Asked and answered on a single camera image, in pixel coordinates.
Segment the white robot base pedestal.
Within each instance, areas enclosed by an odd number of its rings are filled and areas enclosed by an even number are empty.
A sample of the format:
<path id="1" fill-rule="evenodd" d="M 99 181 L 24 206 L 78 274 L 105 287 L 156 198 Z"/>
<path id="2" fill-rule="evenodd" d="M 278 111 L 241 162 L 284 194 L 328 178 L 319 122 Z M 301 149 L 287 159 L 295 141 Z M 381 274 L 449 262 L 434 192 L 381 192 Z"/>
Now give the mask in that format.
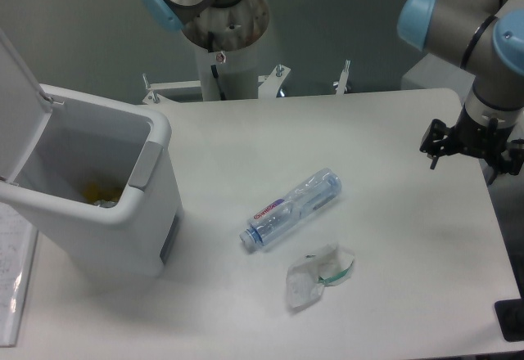
<path id="1" fill-rule="evenodd" d="M 192 45 L 204 101 L 258 97 L 258 42 L 269 25 L 265 0 L 209 7 L 183 28 Z"/>

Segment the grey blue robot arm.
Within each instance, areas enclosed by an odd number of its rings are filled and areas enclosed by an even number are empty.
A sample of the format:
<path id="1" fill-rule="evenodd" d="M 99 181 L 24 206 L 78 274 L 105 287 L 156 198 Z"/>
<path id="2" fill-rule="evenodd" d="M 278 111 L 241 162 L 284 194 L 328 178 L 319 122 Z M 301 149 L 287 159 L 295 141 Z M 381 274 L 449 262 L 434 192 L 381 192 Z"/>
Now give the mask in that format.
<path id="1" fill-rule="evenodd" d="M 420 149 L 484 160 L 494 175 L 518 174 L 523 143 L 511 133 L 523 112 L 523 12 L 502 13 L 508 0 L 407 0 L 397 33 L 474 76 L 452 127 L 435 119 Z M 259 98 L 255 43 L 269 24 L 264 0 L 142 0 L 156 23 L 182 32 L 199 62 L 207 101 Z"/>

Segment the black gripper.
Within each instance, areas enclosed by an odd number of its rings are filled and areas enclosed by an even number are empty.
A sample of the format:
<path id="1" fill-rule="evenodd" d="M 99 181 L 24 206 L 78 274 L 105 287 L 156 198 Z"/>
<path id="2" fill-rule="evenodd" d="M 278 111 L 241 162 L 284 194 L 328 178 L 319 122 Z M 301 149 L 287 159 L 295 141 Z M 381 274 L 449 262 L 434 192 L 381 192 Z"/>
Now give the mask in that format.
<path id="1" fill-rule="evenodd" d="M 462 108 L 453 127 L 433 119 L 422 137 L 419 150 L 431 160 L 430 169 L 436 168 L 440 157 L 458 153 L 487 159 L 492 173 L 486 183 L 491 185 L 500 174 L 517 176 L 521 172 L 523 139 L 507 142 L 512 130 L 513 126 L 501 128 L 496 118 L 481 125 Z"/>

